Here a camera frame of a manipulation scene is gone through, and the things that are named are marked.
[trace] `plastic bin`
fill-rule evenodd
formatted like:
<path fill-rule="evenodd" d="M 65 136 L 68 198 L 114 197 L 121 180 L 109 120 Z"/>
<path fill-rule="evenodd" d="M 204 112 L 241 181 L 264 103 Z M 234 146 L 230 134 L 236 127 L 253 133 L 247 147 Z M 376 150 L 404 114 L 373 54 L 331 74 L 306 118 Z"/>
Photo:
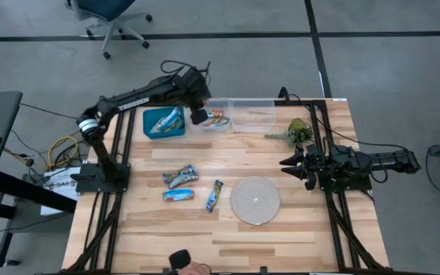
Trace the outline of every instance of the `plastic bin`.
<path fill-rule="evenodd" d="M 237 132 L 268 132 L 276 122 L 274 101 L 231 99 L 231 122 Z"/>
<path fill-rule="evenodd" d="M 168 137 L 183 135 L 186 128 L 185 125 L 183 125 L 181 129 L 172 130 L 168 132 L 163 132 L 163 133 L 150 132 L 150 130 L 152 130 L 152 127 L 159 121 L 159 119 L 168 116 L 174 110 L 174 108 L 175 107 L 157 108 L 157 109 L 145 111 L 143 115 L 144 134 L 148 136 L 150 139 L 168 138 Z M 183 107 L 178 106 L 177 108 L 180 110 L 180 117 L 184 121 Z"/>
<path fill-rule="evenodd" d="M 206 111 L 221 110 L 223 111 L 223 116 L 231 119 L 229 99 L 212 99 L 208 102 L 208 105 L 205 106 L 204 109 Z M 226 125 L 222 125 L 214 128 L 205 128 L 201 126 L 205 124 L 207 121 L 202 122 L 198 125 L 194 125 L 191 122 L 191 118 L 190 118 L 191 111 L 188 108 L 185 108 L 184 115 L 186 117 L 186 123 L 188 124 L 188 127 L 191 129 L 193 133 L 196 134 L 211 133 L 211 132 L 226 132 L 230 128 L 231 121 Z"/>

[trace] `person's hand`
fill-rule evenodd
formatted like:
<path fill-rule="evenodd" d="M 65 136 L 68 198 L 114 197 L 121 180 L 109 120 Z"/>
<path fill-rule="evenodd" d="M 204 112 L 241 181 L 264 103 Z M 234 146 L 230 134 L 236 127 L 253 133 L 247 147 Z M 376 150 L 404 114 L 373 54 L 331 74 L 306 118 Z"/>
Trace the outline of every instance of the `person's hand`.
<path fill-rule="evenodd" d="M 198 264 L 191 262 L 182 270 L 179 271 L 179 275 L 209 275 L 210 269 L 204 264 Z"/>

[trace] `blue container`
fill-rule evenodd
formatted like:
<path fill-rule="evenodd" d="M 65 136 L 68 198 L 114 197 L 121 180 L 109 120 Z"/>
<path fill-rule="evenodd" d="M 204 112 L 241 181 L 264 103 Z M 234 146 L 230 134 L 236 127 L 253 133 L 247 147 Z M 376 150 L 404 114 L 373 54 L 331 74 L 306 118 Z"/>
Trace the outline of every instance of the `blue container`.
<path fill-rule="evenodd" d="M 178 135 L 183 135 L 185 131 L 185 125 L 183 123 L 183 126 L 180 129 L 172 130 L 168 132 L 163 133 L 151 133 L 150 130 L 152 130 L 152 127 L 159 121 L 159 119 L 168 116 L 175 107 L 168 107 L 168 108 L 157 108 L 152 110 L 147 110 L 144 112 L 144 134 L 148 136 L 150 139 L 158 139 L 158 138 L 168 138 L 168 137 L 174 137 Z M 184 111 L 183 107 L 178 106 L 178 109 L 180 110 L 180 117 L 184 122 Z"/>

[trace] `wooden tabletop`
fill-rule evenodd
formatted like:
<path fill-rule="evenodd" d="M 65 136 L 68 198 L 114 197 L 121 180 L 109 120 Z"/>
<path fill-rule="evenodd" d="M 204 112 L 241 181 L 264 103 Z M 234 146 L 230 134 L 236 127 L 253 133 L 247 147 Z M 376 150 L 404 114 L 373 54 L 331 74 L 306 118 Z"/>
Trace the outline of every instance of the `wooden tabletop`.
<path fill-rule="evenodd" d="M 348 103 L 328 99 L 327 106 L 332 129 L 356 138 Z M 139 108 L 135 119 L 130 185 L 121 205 L 112 273 L 159 273 L 169 266 L 168 256 L 181 249 L 188 249 L 194 261 L 208 264 L 214 272 L 259 272 L 260 266 L 273 272 L 338 270 L 323 193 L 319 189 L 305 190 L 303 181 L 280 171 L 279 161 L 294 152 L 285 141 L 267 140 L 261 133 L 193 134 L 189 129 L 182 137 L 152 141 L 142 131 L 142 113 L 146 109 Z M 308 111 L 300 106 L 276 107 L 276 117 L 271 133 L 285 131 L 292 118 L 310 122 Z M 114 129 L 115 121 L 105 136 L 108 149 Z M 337 135 L 334 138 L 338 144 L 358 148 L 354 142 Z M 89 159 L 95 161 L 95 155 Z M 183 185 L 194 189 L 195 198 L 164 202 L 162 173 L 187 164 L 193 164 L 199 172 L 198 181 Z M 280 211 L 265 225 L 243 223 L 231 210 L 231 190 L 246 176 L 265 176 L 280 193 Z M 210 214 L 205 204 L 216 179 L 225 185 Z M 387 265 L 372 201 L 361 192 L 346 194 L 354 233 L 377 261 Z M 94 198 L 94 193 L 79 197 L 63 268 L 73 264 L 83 252 Z M 99 206 L 98 201 L 95 223 Z M 107 240 L 105 236 L 99 267 L 104 263 Z M 346 265 L 350 266 L 344 237 L 342 243 Z"/>

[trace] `concrete floor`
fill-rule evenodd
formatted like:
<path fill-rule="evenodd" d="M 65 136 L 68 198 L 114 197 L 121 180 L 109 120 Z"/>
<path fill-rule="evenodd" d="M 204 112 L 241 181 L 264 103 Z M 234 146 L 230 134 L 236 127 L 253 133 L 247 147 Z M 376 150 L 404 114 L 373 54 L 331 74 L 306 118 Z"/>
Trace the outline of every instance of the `concrete floor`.
<path fill-rule="evenodd" d="M 317 0 L 313 8 L 319 31 L 440 31 L 440 1 Z M 136 22 L 143 34 L 309 31 L 303 1 L 144 0 L 128 12 L 140 9 L 154 16 L 151 24 Z M 63 1 L 0 0 L 0 37 L 82 35 L 84 25 Z M 401 144 L 424 164 L 426 148 L 440 143 L 440 37 L 321 43 L 332 95 L 348 98 L 358 138 Z M 310 38 L 150 40 L 148 50 L 137 41 L 114 40 L 110 60 L 102 58 L 100 47 L 101 41 L 0 42 L 0 91 L 20 90 L 23 102 L 78 115 L 99 95 L 141 87 L 160 75 L 162 60 L 177 59 L 198 66 L 212 61 L 214 97 L 272 97 L 281 86 L 300 97 L 322 97 Z M 22 107 L 13 129 L 46 150 L 76 127 L 72 120 Z M 28 152 L 14 135 L 7 145 Z M 440 185 L 440 158 L 430 163 Z M 14 176 L 27 171 L 6 155 L 0 170 Z M 391 266 L 440 273 L 440 193 L 424 171 L 391 173 L 387 184 L 374 184 L 374 197 Z M 9 257 L 23 264 L 0 268 L 0 274 L 59 270 L 68 231 L 16 235 Z"/>

